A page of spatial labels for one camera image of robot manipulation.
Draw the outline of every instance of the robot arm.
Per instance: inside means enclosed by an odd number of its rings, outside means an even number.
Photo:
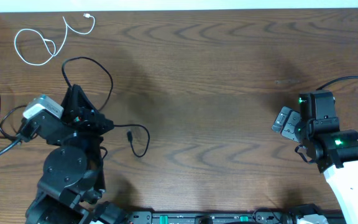
[[[300,113],[284,107],[272,129],[306,148],[307,162],[324,174],[346,222],[358,223],[358,132],[340,131],[330,91],[301,93],[299,103]]]
[[[106,191],[100,144],[114,123],[90,103],[83,90],[73,85],[62,105],[42,95],[25,109],[19,139],[35,134],[58,146],[44,162],[35,200],[26,212],[26,224],[121,223],[126,213],[111,203],[91,212],[80,202],[95,204]]]

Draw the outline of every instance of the cable connector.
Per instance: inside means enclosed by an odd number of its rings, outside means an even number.
[[[130,143],[134,140],[134,137],[132,136],[132,131],[128,130],[127,132],[127,138]]]

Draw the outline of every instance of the green connector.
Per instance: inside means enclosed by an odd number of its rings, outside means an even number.
[[[160,216],[160,224],[168,224],[168,215]]]
[[[248,217],[247,216],[240,217],[240,222],[248,222]]]

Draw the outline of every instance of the wood grain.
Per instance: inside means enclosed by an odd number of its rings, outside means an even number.
[[[338,209],[318,174],[293,152],[295,142],[271,131],[282,106],[297,108],[300,91],[336,77],[358,75],[358,9],[177,12],[95,12],[90,35],[68,33],[61,53],[42,67],[23,63],[13,48],[21,28],[36,28],[60,46],[65,31],[86,31],[82,13],[0,14],[2,111],[45,93],[61,101],[66,58],[91,57],[113,74],[103,113],[116,124],[151,132],[147,155],[135,158],[126,129],[104,135],[109,200],[156,211],[244,211],[315,203]],[[38,36],[18,46],[31,62],[48,57]],[[96,65],[67,65],[96,107],[109,80]],[[358,130],[358,80],[329,87],[341,129]],[[20,123],[20,113],[10,120]],[[147,136],[139,129],[135,148]],[[0,148],[9,144],[0,141]],[[0,223],[23,223],[44,159],[53,150],[36,139],[0,157]]]

